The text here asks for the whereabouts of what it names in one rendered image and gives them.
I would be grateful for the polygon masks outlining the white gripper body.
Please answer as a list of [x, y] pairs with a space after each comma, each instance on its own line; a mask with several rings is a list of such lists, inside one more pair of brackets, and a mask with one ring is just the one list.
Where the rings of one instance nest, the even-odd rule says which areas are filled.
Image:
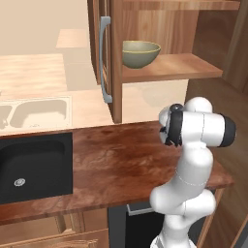
[[171, 121], [170, 108], [165, 107], [159, 113], [159, 123], [161, 125], [159, 135], [161, 142], [164, 145], [172, 145], [171, 139], [169, 138], [170, 121]]

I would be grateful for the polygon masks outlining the wooden cabinet door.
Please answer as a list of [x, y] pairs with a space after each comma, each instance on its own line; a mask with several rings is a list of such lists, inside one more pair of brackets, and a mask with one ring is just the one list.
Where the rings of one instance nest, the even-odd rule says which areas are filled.
[[241, 0], [223, 79], [248, 96], [248, 0]]
[[122, 122], [122, 17], [124, 0], [86, 0], [91, 62], [112, 121]]

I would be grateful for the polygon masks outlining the wooden base cabinet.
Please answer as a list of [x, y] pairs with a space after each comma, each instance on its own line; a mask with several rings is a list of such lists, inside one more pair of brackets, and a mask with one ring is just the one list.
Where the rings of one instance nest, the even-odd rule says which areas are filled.
[[0, 226], [0, 248], [47, 248], [63, 241], [93, 239], [96, 248], [109, 248], [105, 208]]

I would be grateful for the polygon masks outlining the green bowl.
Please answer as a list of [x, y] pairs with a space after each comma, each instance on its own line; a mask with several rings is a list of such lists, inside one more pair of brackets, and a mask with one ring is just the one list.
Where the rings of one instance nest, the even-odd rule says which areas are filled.
[[122, 63], [130, 69], [141, 69], [154, 61], [161, 47], [147, 41], [124, 41]]

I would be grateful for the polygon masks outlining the black dishwasher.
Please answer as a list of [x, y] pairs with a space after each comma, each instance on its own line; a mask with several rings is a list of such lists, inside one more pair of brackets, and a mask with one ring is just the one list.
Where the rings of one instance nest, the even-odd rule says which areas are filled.
[[126, 205], [108, 210], [110, 248], [197, 248], [188, 232], [216, 207], [209, 190], [190, 199], [164, 187], [152, 191], [150, 203], [152, 212], [136, 216]]

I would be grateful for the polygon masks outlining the black sink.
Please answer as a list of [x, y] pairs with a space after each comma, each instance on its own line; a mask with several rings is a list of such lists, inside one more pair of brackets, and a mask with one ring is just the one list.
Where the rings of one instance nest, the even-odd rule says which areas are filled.
[[72, 193], [71, 133], [0, 140], [0, 204]]

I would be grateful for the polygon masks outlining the wooden wall cabinet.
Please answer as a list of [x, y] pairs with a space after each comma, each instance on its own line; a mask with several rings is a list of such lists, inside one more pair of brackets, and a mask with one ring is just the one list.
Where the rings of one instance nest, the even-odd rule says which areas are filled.
[[[124, 83], [218, 77], [222, 70], [192, 51], [201, 11], [236, 11], [237, 0], [108, 0], [108, 105], [112, 120], [122, 121]], [[125, 42], [154, 45], [155, 60], [140, 69], [122, 62]]]

